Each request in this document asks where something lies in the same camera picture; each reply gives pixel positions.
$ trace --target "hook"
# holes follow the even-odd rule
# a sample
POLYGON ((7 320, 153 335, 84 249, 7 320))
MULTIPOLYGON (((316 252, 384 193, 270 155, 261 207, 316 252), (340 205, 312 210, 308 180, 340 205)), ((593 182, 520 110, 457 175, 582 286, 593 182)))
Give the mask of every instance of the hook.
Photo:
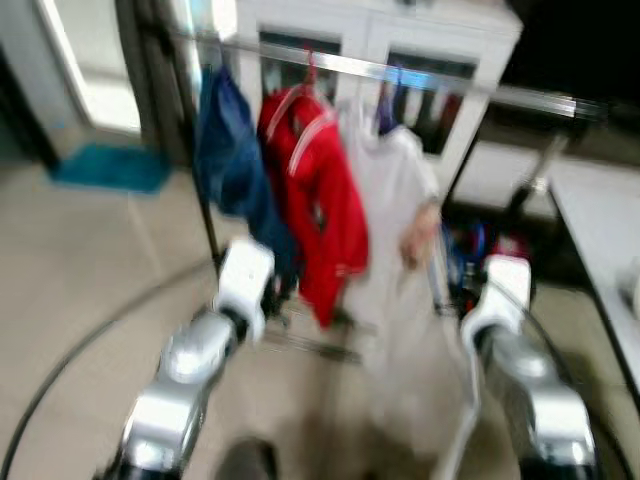
POLYGON ((307 52, 309 54, 309 71, 307 73, 307 79, 305 83, 307 85, 315 85, 316 76, 317 76, 317 67, 313 60, 313 49, 310 47, 307 47, 307 52))

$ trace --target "hanging clothes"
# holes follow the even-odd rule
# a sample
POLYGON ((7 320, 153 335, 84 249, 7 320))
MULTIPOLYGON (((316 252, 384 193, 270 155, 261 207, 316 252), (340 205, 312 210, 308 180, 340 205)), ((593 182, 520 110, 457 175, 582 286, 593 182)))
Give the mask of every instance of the hanging clothes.
POLYGON ((335 112, 300 85, 265 99, 258 133, 283 217, 300 245, 300 295, 326 327, 346 277, 363 271, 369 257, 335 112))
POLYGON ((247 221, 251 235, 274 252, 288 288, 297 271, 295 241, 280 219, 249 105, 224 66, 204 71, 195 143, 205 195, 222 213, 247 221))
POLYGON ((359 102, 338 108, 340 133, 369 228, 368 270, 345 288, 342 307, 365 332, 356 341, 369 378, 372 415, 418 456, 448 453, 464 411, 463 350, 448 303, 437 182, 420 141, 398 126, 384 137, 359 102), (429 261, 415 246, 430 239, 429 261), (414 258, 413 264, 407 258, 414 258), (427 268, 417 268, 420 263, 427 268))

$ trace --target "white table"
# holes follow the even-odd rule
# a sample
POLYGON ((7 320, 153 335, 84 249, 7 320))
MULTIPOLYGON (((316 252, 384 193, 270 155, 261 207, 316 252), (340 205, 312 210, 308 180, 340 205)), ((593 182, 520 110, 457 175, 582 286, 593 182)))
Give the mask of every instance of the white table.
POLYGON ((561 162, 549 179, 640 410, 640 320, 618 289, 620 272, 640 256, 640 169, 561 162))

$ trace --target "white stripe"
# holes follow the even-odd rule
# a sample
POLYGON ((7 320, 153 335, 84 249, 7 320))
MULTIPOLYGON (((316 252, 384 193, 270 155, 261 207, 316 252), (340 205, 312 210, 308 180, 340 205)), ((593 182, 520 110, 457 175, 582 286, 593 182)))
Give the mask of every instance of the white stripe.
POLYGON ((296 85, 295 87, 291 88, 280 102, 280 105, 278 105, 276 113, 274 113, 273 117, 271 117, 271 121, 267 126, 267 131, 265 132, 265 135, 267 136, 267 142, 271 141, 273 133, 275 132, 276 127, 278 126, 278 123, 280 123, 283 115, 286 113, 287 109, 291 106, 293 101, 300 95, 301 88, 302 85, 296 85))
POLYGON ((307 149, 316 134, 333 122, 333 118, 333 112, 325 112, 322 115, 319 115, 307 126, 307 128, 304 129, 298 143, 296 144, 296 148, 291 154, 291 160, 289 161, 289 175, 295 175, 304 151, 307 149))

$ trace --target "white shirt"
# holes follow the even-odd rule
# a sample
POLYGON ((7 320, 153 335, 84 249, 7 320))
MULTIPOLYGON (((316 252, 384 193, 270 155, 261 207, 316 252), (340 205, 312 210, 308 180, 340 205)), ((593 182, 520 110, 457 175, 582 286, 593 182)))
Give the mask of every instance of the white shirt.
POLYGON ((341 137, 369 229, 369 267, 347 285, 342 307, 364 330, 358 342, 370 377, 376 423, 415 453, 440 457, 463 408, 463 358, 454 318, 436 314, 448 301, 442 258, 431 271, 407 270, 400 240, 418 208, 437 197, 436 176, 418 138, 399 126, 384 137, 359 102, 339 106, 341 137))

